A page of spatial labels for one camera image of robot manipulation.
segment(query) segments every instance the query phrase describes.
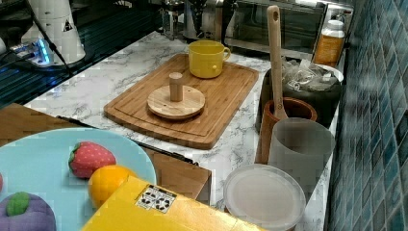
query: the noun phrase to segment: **wooden spoon handle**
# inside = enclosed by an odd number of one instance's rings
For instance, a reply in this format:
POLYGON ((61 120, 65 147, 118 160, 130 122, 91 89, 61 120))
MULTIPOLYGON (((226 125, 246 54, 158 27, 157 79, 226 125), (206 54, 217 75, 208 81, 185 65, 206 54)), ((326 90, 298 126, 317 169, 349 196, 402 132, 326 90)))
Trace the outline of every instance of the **wooden spoon handle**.
POLYGON ((270 49, 270 82, 272 83, 274 115, 279 118, 287 118, 283 106, 282 93, 282 60, 281 60, 281 31, 280 12, 277 6, 270 6, 268 12, 268 36, 270 49))

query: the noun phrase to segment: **yellow mug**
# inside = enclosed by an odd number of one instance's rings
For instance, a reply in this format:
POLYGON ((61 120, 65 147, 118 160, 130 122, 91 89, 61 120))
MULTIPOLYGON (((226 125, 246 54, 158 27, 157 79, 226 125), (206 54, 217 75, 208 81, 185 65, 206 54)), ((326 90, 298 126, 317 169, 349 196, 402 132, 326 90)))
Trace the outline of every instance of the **yellow mug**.
POLYGON ((189 45, 190 73, 199 78, 215 78, 231 56, 228 47, 213 40, 198 40, 189 45))

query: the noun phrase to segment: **plastic bag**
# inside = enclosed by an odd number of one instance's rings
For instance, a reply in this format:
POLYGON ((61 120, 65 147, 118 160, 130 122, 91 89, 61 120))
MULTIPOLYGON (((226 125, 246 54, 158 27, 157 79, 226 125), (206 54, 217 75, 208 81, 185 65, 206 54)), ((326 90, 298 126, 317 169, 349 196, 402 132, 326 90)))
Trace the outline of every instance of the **plastic bag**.
POLYGON ((339 82, 333 71, 309 61, 298 63, 282 59, 282 83, 293 90, 325 91, 339 82))

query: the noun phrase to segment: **blue tile wall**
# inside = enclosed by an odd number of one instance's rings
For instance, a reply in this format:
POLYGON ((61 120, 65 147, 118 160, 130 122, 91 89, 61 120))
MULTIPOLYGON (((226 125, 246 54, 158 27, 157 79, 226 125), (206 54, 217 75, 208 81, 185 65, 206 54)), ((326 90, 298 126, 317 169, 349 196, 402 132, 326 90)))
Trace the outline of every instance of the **blue tile wall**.
POLYGON ((355 4, 328 230, 408 230, 408 0, 355 4))

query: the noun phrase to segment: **clear plastic lid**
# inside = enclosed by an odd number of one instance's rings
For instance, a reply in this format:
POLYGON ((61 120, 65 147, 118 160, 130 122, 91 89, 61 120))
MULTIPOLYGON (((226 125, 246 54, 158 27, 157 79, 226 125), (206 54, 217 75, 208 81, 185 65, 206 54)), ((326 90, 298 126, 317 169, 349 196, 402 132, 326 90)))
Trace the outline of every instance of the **clear plastic lid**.
POLYGON ((288 230, 302 218, 303 190, 286 172, 271 166, 240 167, 227 177, 224 200, 232 216, 268 230, 288 230))
POLYGON ((327 28, 335 31, 340 31, 344 27, 344 23, 339 20, 329 20, 327 22, 327 28))

